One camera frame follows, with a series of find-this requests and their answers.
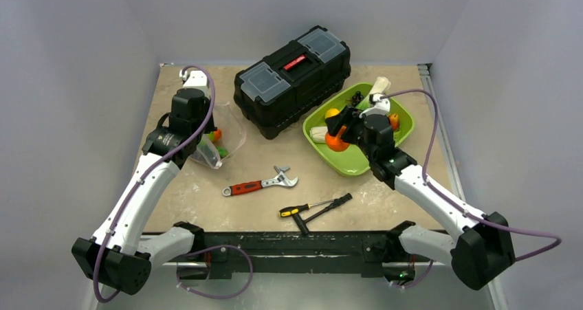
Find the toy purple eggplant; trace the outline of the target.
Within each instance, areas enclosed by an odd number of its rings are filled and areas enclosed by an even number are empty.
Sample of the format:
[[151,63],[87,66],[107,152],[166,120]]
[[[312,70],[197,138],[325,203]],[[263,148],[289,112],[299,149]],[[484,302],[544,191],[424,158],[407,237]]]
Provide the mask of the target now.
[[191,158],[200,163],[205,164],[213,169],[218,169],[221,167],[222,162],[220,155],[215,148],[205,147],[203,149],[198,148]]

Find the toy mango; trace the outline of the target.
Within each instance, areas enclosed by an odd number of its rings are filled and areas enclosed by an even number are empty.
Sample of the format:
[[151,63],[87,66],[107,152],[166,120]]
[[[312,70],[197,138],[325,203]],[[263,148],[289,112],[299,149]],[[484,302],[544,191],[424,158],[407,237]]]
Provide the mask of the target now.
[[216,143],[216,142],[218,142],[218,141],[221,140],[221,138],[222,138],[222,131],[221,131],[221,129],[216,129],[216,130],[210,132],[209,134],[207,134],[207,137],[209,138],[209,140],[212,143]]

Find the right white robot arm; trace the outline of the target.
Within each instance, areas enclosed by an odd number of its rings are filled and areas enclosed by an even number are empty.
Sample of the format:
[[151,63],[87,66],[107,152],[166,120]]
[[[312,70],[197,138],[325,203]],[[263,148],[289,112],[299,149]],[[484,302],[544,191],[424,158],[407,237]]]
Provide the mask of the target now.
[[391,258],[425,256],[451,267],[473,290],[516,262],[506,218],[497,212],[485,214],[429,178],[423,166],[395,145],[387,115],[345,107],[325,124],[330,138],[358,147],[378,180],[413,200],[445,229],[438,233],[415,224],[404,228],[386,241]]

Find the clear zip top bag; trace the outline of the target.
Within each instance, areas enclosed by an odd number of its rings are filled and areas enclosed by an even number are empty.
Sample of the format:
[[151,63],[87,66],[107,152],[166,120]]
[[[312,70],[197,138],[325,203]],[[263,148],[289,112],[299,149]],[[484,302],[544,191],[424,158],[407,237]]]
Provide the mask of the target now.
[[207,137],[207,134],[209,133],[205,133],[202,136],[201,141],[198,143],[197,149],[208,147],[215,148],[217,151],[217,148],[221,147],[228,150],[230,154],[226,158],[221,159],[221,166],[223,166],[227,158],[232,157],[232,155],[242,147],[246,141],[247,133],[242,120],[235,115],[234,105],[231,102],[216,104],[213,110],[213,118],[215,127],[217,129],[221,129],[222,131],[221,140],[216,143],[212,143]]

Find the toy green apple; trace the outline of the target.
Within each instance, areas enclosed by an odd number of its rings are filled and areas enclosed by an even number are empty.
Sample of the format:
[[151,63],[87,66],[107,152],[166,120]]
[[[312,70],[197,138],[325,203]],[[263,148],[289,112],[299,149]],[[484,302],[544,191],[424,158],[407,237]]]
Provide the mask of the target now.
[[228,150],[221,147],[217,148],[217,152],[219,153],[221,159],[226,158],[230,154]]

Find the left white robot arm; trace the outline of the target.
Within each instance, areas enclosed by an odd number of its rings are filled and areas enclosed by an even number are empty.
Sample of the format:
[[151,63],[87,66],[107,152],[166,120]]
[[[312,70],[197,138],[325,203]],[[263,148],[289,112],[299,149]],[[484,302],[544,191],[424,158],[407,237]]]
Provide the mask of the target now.
[[136,294],[154,269],[177,256],[197,261],[204,255],[200,229],[191,223],[176,223],[144,243],[140,238],[165,189],[204,135],[215,130],[215,99],[214,87],[176,92],[170,111],[146,136],[134,175],[114,209],[89,239],[74,242],[71,253],[91,279],[98,302],[110,302],[119,293]]

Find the toy orange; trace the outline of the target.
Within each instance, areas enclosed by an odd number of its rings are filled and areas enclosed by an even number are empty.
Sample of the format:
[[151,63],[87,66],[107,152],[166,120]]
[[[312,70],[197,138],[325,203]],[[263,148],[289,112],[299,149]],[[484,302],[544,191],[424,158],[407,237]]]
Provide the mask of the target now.
[[328,148],[334,152],[343,152],[350,147],[348,142],[342,140],[342,134],[338,133],[337,135],[331,135],[326,133],[324,137],[324,142],[328,146]]

